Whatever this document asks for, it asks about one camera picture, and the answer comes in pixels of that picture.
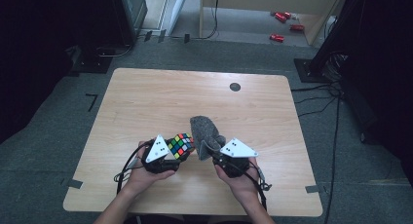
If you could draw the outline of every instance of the person's left hand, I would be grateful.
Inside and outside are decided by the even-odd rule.
[[[154,182],[166,179],[175,174],[175,171],[173,170],[168,170],[162,173],[152,173],[146,171],[146,169],[142,167],[142,162],[140,161],[144,151],[145,147],[142,147],[137,152],[137,156],[139,158],[136,164],[133,166],[134,169],[131,170],[131,175],[128,179],[127,184],[125,184],[125,187],[123,188],[130,190],[135,197],[149,188]]]

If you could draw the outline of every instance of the person's right hand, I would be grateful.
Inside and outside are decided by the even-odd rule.
[[[258,168],[255,158],[249,158],[250,168],[246,171],[255,181],[258,180],[258,172],[256,168],[253,168],[252,165],[255,165]],[[223,180],[231,188],[234,197],[242,204],[251,202],[253,200],[258,200],[258,192],[252,181],[242,175],[240,177],[230,178],[225,173],[225,171],[219,165],[215,165],[216,173],[218,177]]]

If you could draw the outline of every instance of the gray carpet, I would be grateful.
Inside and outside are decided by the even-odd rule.
[[[217,41],[184,44],[169,38],[159,44],[154,38],[146,43],[139,40],[128,54],[115,57],[107,74],[64,77],[31,123],[0,145],[0,223],[92,223],[96,219],[98,213],[62,208],[67,188],[60,182],[70,178],[77,167],[115,68],[277,74],[286,76],[291,88],[298,89],[315,84],[300,82],[293,59],[312,58],[316,53],[308,47]],[[98,94],[90,112],[93,97],[86,93]],[[296,101],[316,96],[328,96],[328,91],[293,93]],[[297,113],[321,110],[328,101],[297,103]],[[331,179],[336,103],[322,113],[300,117],[324,210]],[[346,101],[340,102],[339,116],[329,223],[412,223],[413,190],[399,160],[380,145],[359,142],[357,120]],[[278,223],[322,223],[324,216],[274,219]]]

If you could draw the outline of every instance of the white triangular marker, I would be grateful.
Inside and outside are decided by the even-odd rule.
[[[158,134],[155,139],[154,145],[151,148],[151,151],[146,158],[146,163],[151,163],[159,158],[164,157],[166,154],[169,153],[169,149],[167,144],[165,143],[164,138]]]
[[[221,148],[221,153],[231,158],[250,158],[258,156],[257,152],[236,138],[231,139],[231,141],[225,144],[225,146]]]

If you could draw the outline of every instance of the table top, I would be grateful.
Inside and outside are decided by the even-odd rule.
[[[230,89],[237,83],[241,89]],[[103,211],[116,196],[113,176],[137,147],[161,134],[191,132],[190,118],[212,119],[227,141],[236,137],[259,153],[272,216],[320,216],[318,193],[288,81],[277,75],[118,68],[114,71],[63,206]],[[211,159],[196,152],[177,173],[141,195],[131,212],[245,215]]]

